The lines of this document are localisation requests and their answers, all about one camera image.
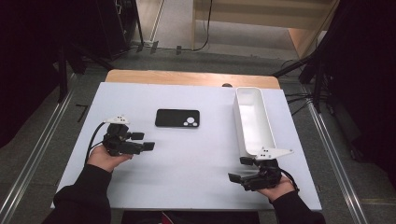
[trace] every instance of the black curtain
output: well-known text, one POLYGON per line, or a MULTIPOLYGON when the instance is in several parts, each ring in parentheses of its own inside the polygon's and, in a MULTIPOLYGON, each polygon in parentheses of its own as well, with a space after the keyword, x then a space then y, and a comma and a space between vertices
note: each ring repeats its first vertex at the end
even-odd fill
POLYGON ((340 11, 348 4, 323 55, 329 88, 361 131, 352 145, 396 188, 396 2, 341 1, 340 11))
POLYGON ((0 1, 0 147, 60 83, 53 64, 85 1, 0 1))

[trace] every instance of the black cable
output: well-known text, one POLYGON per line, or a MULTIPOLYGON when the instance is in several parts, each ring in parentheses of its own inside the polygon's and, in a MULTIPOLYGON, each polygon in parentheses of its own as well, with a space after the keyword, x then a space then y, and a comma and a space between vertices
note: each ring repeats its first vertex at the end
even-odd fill
POLYGON ((198 51, 203 49, 206 46, 207 42, 209 41, 209 25, 210 25, 210 16, 212 15, 212 6, 213 6, 213 0, 210 0, 209 16, 207 18, 206 41, 199 49, 189 49, 191 51, 198 51))
POLYGON ((100 141, 98 143, 96 143, 95 145, 91 146, 90 150, 93 149, 94 147, 97 147, 99 144, 102 144, 105 140, 100 141))
POLYGON ((100 142, 100 143, 98 143, 98 144, 95 144, 95 146, 92 146, 92 142, 93 142, 93 140, 95 139, 96 134, 98 133, 99 129, 100 129, 104 124, 105 124, 104 122, 102 122, 101 124, 99 124, 99 126, 96 128, 95 132, 93 133, 92 138, 91 138, 91 141, 90 141, 90 144, 88 145, 87 155, 85 156, 84 164, 87 163, 88 158, 90 157, 91 149, 92 149, 93 147, 95 147, 95 146, 97 146, 97 145, 99 145, 99 144, 101 143, 101 142, 100 142))
POLYGON ((296 182, 294 181, 293 176, 292 176, 291 174, 289 174, 287 171, 283 170, 283 169, 280 169, 280 168, 279 168, 279 170, 280 170, 280 172, 282 172, 288 179, 291 180, 291 183, 292 183, 292 185, 294 186, 294 189, 297 190, 297 191, 300 191, 300 189, 298 188, 296 182))
POLYGON ((209 25, 210 25, 210 17, 212 15, 212 6, 213 6, 213 0, 210 0, 210 8, 209 8, 209 16, 207 18, 207 30, 206 30, 206 41, 205 41, 205 43, 198 49, 178 49, 178 50, 195 52, 195 51, 203 49, 207 45, 207 42, 209 41, 209 25))
MULTIPOLYGON (((295 61, 295 60, 291 59, 291 60, 287 60, 287 61, 283 62, 283 63, 280 65, 280 71, 282 71, 283 66, 284 66, 286 63, 288 63, 288 62, 294 62, 294 61, 295 61)), ((302 60, 298 60, 298 61, 295 62, 294 64, 298 64, 298 63, 300 64, 298 68, 300 69, 301 72, 303 72, 303 69, 301 68, 301 66, 305 65, 305 63, 302 63, 302 60)), ((283 74, 283 75, 280 76, 280 77, 283 77, 283 76, 289 77, 288 72, 285 73, 285 74, 283 74)))
POLYGON ((206 30, 206 27, 205 27, 205 21, 202 21, 202 25, 204 26, 204 31, 205 31, 205 33, 206 33, 206 37, 209 35, 209 31, 207 31, 206 30))
POLYGON ((302 110, 304 107, 308 106, 310 103, 312 103, 312 100, 307 100, 300 108, 294 111, 291 115, 294 116, 295 114, 300 112, 300 110, 302 110))
POLYGON ((304 96, 304 97, 299 97, 299 98, 291 99, 291 100, 288 100, 288 105, 289 105, 289 104, 292 104, 292 103, 294 103, 294 102, 301 101, 301 100, 306 100, 306 99, 310 100, 310 98, 311 98, 310 96, 304 96))
POLYGON ((292 94, 285 94, 285 96, 306 96, 312 95, 311 93, 292 93, 292 94))

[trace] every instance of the person's arm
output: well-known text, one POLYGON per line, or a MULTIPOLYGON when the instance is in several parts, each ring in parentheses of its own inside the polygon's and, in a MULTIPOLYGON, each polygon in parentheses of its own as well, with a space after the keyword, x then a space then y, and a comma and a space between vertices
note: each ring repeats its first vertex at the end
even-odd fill
POLYGON ((105 147, 96 147, 76 183, 55 194, 55 209, 43 223, 110 223, 110 204, 106 195, 111 172, 131 155, 111 157, 105 147))
POLYGON ((290 180, 282 176, 273 189, 258 189, 272 202, 280 224, 324 224, 321 213, 312 212, 298 196, 290 180))

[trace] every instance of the hand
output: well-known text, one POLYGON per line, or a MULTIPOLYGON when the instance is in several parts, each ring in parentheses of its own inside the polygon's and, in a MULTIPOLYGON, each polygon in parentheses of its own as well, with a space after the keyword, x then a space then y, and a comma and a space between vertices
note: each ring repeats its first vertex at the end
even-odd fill
POLYGON ((111 173, 121 163, 128 161, 133 155, 122 154, 117 157, 112 157, 108 154, 104 146, 98 146, 93 149, 87 164, 102 168, 111 173))
POLYGON ((267 196, 273 202, 280 196, 294 191, 294 186, 287 177, 282 176, 276 187, 272 189, 257 189, 256 191, 267 196))

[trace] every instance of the wire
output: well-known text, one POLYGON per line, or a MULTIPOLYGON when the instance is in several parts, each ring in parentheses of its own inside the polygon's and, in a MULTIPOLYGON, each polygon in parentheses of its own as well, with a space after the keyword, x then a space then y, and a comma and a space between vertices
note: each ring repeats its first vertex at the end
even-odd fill
MULTIPOLYGON (((288 62, 294 62, 294 61, 295 61, 295 60, 290 59, 290 60, 287 60, 287 61, 283 62, 283 63, 280 65, 280 70, 283 69, 283 66, 284 66, 286 63, 288 63, 288 62)), ((297 63, 300 63, 301 66, 304 65, 303 63, 301 63, 301 60, 298 60, 297 63)))
MULTIPOLYGON (((206 30, 205 24, 204 24, 204 30, 206 30, 206 41, 205 41, 205 43, 204 43, 200 48, 198 48, 198 49, 177 49, 177 50, 195 52, 195 51, 199 51, 199 50, 203 49, 203 48, 208 44, 208 41, 209 41, 210 18, 211 18, 211 15, 212 15, 212 6, 213 6, 213 0, 210 0, 209 16, 208 16, 208 18, 207 18, 207 30, 206 30)), ((151 49, 150 46, 143 46, 143 47, 144 47, 144 48, 151 49)), ((166 48, 157 48, 157 49, 175 50, 175 49, 166 49, 166 48)))
POLYGON ((300 108, 298 108, 296 111, 294 111, 291 115, 294 116, 295 114, 300 112, 304 107, 308 106, 312 102, 313 102, 312 100, 307 100, 300 108))
POLYGON ((311 93, 291 93, 291 94, 285 94, 285 96, 302 96, 302 95, 311 95, 311 93))
MULTIPOLYGON (((294 98, 294 99, 288 100, 287 102, 288 102, 288 104, 291 104, 291 103, 294 103, 294 102, 297 102, 297 101, 301 101, 301 100, 314 100, 314 96, 303 96, 303 97, 299 97, 299 98, 294 98)), ((325 95, 320 95, 319 96, 319 100, 327 101, 328 97, 325 96, 325 95)))
POLYGON ((294 181, 293 176, 292 176, 291 174, 289 174, 287 171, 285 171, 285 170, 283 170, 283 169, 281 169, 281 168, 279 168, 279 170, 280 170, 280 172, 282 172, 288 179, 291 180, 291 182, 292 182, 292 184, 293 184, 293 186, 294 186, 294 189, 297 190, 297 191, 300 191, 300 189, 298 188, 296 182, 294 181))
MULTIPOLYGON (((202 25, 204 26, 204 30, 205 30, 205 32, 206 32, 206 37, 207 38, 209 38, 209 31, 208 30, 206 30, 206 27, 205 27, 205 21, 202 21, 202 25)), ((209 42, 207 42, 207 50, 206 51, 208 51, 210 49, 210 44, 209 44, 209 42)))
POLYGON ((191 51, 198 51, 198 50, 203 49, 203 48, 206 46, 207 42, 209 41, 209 25, 210 25, 210 16, 212 15, 212 6, 213 6, 213 0, 210 0, 209 16, 208 16, 208 18, 207 18, 206 41, 205 41, 205 43, 204 43, 200 48, 198 48, 198 49, 189 49, 189 50, 191 50, 191 51))
POLYGON ((104 124, 105 124, 104 122, 102 122, 101 124, 99 124, 99 126, 96 128, 95 132, 93 133, 92 138, 91 138, 91 141, 90 141, 90 144, 88 145, 87 155, 85 156, 84 164, 87 163, 88 158, 90 157, 91 149, 92 149, 93 147, 96 147, 97 145, 99 145, 100 143, 103 142, 103 141, 102 141, 102 142, 97 143, 97 144, 95 144, 94 146, 92 146, 92 142, 93 142, 93 140, 95 139, 96 134, 98 133, 99 129, 100 129, 104 124))

